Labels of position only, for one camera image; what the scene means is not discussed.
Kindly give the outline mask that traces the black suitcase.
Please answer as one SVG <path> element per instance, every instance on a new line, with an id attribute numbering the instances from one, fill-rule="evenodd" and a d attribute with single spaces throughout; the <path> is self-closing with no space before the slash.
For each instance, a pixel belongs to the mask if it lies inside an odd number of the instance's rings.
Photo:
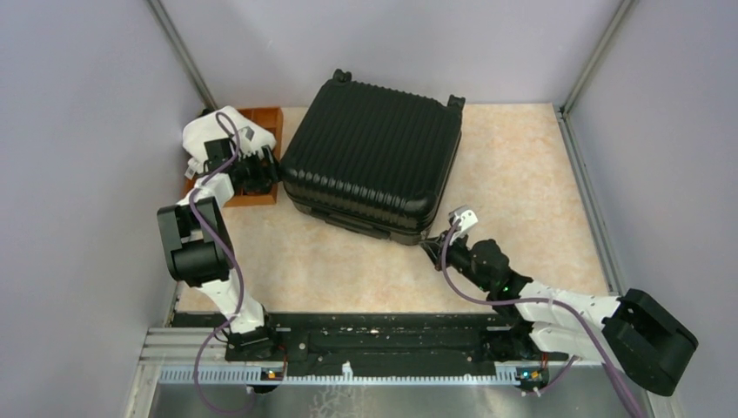
<path id="1" fill-rule="evenodd" d="M 419 244 L 453 169 L 465 103 L 356 81 L 337 69 L 280 159 L 287 196 L 327 224 Z"/>

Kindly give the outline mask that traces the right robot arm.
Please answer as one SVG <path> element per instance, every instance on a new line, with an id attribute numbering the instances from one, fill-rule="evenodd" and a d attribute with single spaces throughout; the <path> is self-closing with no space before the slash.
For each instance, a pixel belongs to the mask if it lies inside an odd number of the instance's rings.
<path id="1" fill-rule="evenodd" d="M 621 296 L 561 290 L 517 273 L 497 242 L 467 246 L 445 234 L 420 241 L 444 276 L 451 269 L 485 293 L 471 303 L 526 323 L 510 335 L 513 352 L 532 359 L 539 352 L 598 361 L 626 375 L 648 392 L 674 394 L 699 342 L 649 293 L 631 288 Z"/>

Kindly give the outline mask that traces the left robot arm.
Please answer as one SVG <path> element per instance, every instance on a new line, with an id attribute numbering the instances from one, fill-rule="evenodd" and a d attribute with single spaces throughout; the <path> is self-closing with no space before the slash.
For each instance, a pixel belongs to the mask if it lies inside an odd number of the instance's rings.
<path id="1" fill-rule="evenodd" d="M 264 306 L 246 290 L 222 209 L 235 197 L 232 170 L 243 156 L 233 138 L 205 142 L 206 172 L 176 204 L 157 211 L 165 264 L 176 281 L 206 296 L 223 315 L 216 330 L 259 360 L 278 352 Z"/>

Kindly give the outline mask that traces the wooden tray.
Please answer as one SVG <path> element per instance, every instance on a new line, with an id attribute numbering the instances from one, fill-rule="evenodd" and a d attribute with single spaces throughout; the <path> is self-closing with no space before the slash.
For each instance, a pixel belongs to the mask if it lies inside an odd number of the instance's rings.
<path id="1" fill-rule="evenodd" d="M 274 134 L 277 144 L 273 150 L 274 156 L 277 161 L 280 154 L 282 128 L 283 128 L 283 113 L 278 107 L 268 108 L 253 108 L 253 109 L 236 109 L 245 117 L 254 121 L 257 125 L 265 128 Z M 209 113 L 215 112 L 211 109 L 206 109 L 198 116 L 205 116 Z M 236 206 L 270 206 L 277 202 L 278 187 L 275 185 L 270 192 L 267 194 L 260 195 L 243 195 L 236 191 L 236 166 L 238 161 L 245 155 L 234 154 L 233 146 L 228 145 L 225 140 L 226 138 L 211 140 L 205 143 L 205 150 L 207 154 L 207 160 L 205 161 L 205 172 L 203 174 L 196 174 L 193 179 L 185 178 L 183 194 L 187 194 L 196 182 L 200 179 L 205 178 L 208 174 L 215 171 L 228 159 L 233 158 L 234 161 L 224 170 L 224 174 L 228 175 L 231 179 L 233 197 L 226 203 L 229 207 Z M 263 146 L 263 150 L 271 150 L 269 146 Z"/>

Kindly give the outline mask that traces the white folded towel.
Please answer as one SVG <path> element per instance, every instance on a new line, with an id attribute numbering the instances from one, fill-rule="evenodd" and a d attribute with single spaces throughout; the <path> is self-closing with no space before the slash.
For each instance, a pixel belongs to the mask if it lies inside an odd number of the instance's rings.
<path id="1" fill-rule="evenodd" d="M 263 146 L 269 146 L 272 151 L 274 150 L 277 140 L 273 133 L 257 125 L 232 106 L 227 105 L 219 109 L 219 111 L 223 112 L 235 124 L 237 130 L 247 125 L 254 130 L 252 140 L 254 153 L 257 153 L 261 157 Z M 228 121 L 225 121 L 225 125 L 228 131 L 224 131 L 220 127 L 216 120 L 216 113 L 212 112 L 194 119 L 185 126 L 182 132 L 182 146 L 190 155 L 184 174 L 187 179 L 193 179 L 196 174 L 203 174 L 205 172 L 205 161 L 208 159 L 205 150 L 206 142 L 232 135 L 233 129 Z"/>

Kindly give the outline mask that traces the aluminium frame rail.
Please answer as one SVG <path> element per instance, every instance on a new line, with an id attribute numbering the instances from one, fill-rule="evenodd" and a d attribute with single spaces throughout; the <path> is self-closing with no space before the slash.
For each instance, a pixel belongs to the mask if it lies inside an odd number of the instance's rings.
<path id="1" fill-rule="evenodd" d="M 127 417 L 679 417 L 675 398 L 592 361 L 484 362 L 466 353 L 320 353 L 307 335 L 272 361 L 228 361 L 203 328 L 146 335 Z"/>

